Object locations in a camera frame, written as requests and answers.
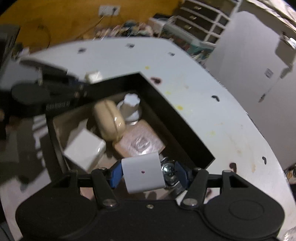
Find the white plug adapter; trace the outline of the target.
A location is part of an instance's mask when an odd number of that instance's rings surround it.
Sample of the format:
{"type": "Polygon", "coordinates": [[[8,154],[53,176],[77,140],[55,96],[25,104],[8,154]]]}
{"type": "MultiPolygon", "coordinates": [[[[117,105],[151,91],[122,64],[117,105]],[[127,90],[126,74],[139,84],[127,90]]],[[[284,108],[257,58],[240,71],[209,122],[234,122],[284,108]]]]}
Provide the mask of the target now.
{"type": "Polygon", "coordinates": [[[166,187],[158,152],[124,158],[121,165],[129,194],[166,187]]]}

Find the black storage box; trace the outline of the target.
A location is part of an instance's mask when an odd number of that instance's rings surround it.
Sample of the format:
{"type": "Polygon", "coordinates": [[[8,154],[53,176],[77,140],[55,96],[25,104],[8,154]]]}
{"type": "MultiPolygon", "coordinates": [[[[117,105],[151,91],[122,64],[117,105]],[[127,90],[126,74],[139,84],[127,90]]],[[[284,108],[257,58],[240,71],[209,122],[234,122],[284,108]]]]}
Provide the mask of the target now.
{"type": "Polygon", "coordinates": [[[88,174],[96,168],[108,171],[121,159],[144,152],[144,133],[155,137],[149,145],[160,145],[163,162],[178,162],[189,168],[207,168],[215,157],[165,98],[139,74],[130,74],[95,84],[87,90],[86,99],[76,99],[65,109],[55,110],[46,116],[49,136],[62,172],[76,170],[88,174]],[[76,164],[63,152],[76,134],[87,129],[100,136],[93,114],[96,102],[110,100],[119,103],[125,94],[140,97],[141,117],[136,123],[126,125],[118,142],[108,141],[106,151],[94,160],[89,169],[76,164]]]}

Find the white cube charger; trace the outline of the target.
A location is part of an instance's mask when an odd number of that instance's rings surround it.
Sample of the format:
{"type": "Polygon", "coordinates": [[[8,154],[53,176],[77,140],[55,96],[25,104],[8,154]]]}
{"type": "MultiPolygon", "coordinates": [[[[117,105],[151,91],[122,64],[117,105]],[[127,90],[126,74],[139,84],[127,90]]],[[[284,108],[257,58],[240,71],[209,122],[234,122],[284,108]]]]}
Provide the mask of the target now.
{"type": "Polygon", "coordinates": [[[64,156],[85,172],[91,171],[106,151],[105,140],[83,128],[63,151],[64,156]]]}

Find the wooden square coaster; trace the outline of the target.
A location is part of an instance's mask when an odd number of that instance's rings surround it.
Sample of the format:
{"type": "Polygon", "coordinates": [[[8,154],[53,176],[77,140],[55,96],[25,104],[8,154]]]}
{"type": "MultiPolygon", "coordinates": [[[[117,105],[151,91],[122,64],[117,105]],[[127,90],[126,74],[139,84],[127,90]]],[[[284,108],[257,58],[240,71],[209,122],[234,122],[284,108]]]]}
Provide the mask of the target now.
{"type": "Polygon", "coordinates": [[[152,127],[145,120],[140,120],[129,126],[123,137],[113,142],[113,147],[123,158],[129,158],[154,152],[160,154],[166,146],[152,127]]]}

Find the gold oval case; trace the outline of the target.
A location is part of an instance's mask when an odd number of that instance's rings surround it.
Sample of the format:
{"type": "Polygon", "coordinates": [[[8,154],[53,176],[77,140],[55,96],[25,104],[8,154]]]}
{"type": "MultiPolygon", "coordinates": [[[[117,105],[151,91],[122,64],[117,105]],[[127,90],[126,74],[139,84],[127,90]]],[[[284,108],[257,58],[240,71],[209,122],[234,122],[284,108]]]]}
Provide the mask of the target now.
{"type": "Polygon", "coordinates": [[[126,129],[125,120],[112,100],[101,100],[93,106],[93,115],[105,141],[118,142],[126,129]]]}

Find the white knob suction holder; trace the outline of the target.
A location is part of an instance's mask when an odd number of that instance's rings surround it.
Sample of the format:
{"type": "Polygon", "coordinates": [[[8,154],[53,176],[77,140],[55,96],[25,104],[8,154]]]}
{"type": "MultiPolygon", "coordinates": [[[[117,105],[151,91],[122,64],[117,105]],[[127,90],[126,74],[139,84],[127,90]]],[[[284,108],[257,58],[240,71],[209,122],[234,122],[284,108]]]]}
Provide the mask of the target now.
{"type": "Polygon", "coordinates": [[[117,104],[117,109],[129,126],[135,125],[142,116],[140,98],[134,93],[126,94],[124,99],[117,104]]]}

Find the pile of plush toys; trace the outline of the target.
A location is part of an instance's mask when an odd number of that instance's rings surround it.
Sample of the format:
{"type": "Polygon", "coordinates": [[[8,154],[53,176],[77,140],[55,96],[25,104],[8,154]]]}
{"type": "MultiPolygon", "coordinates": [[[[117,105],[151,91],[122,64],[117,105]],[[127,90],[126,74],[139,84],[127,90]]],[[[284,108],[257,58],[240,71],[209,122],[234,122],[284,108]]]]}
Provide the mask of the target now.
{"type": "Polygon", "coordinates": [[[128,20],[122,25],[113,28],[98,29],[94,34],[97,39],[119,37],[154,37],[154,30],[143,22],[128,20]]]}

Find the teal patterned cabinet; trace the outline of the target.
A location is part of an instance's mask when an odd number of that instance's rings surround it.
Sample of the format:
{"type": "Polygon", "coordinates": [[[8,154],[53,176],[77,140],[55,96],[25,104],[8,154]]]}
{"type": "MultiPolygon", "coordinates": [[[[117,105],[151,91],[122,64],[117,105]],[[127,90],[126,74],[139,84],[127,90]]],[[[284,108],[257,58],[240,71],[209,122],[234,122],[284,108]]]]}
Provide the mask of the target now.
{"type": "Polygon", "coordinates": [[[170,23],[163,26],[160,37],[168,39],[179,46],[201,65],[205,64],[214,50],[214,47],[202,43],[193,35],[170,23]]]}

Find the white drawer cabinet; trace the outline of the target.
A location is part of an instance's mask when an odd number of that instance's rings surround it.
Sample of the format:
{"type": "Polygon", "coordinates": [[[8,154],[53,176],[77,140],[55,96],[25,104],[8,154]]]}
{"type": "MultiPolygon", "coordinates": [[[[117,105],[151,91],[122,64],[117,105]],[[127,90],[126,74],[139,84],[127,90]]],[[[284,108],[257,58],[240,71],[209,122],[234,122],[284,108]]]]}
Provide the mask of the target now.
{"type": "Polygon", "coordinates": [[[241,1],[183,1],[174,24],[201,43],[215,47],[241,1]]]}

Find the white wall socket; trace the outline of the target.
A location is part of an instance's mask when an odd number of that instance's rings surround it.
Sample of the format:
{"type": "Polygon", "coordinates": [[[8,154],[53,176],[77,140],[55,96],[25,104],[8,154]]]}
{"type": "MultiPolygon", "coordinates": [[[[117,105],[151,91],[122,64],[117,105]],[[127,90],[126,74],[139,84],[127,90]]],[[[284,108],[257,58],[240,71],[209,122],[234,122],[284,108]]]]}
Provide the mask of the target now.
{"type": "Polygon", "coordinates": [[[98,10],[99,16],[118,16],[121,6],[101,5],[98,10]]]}

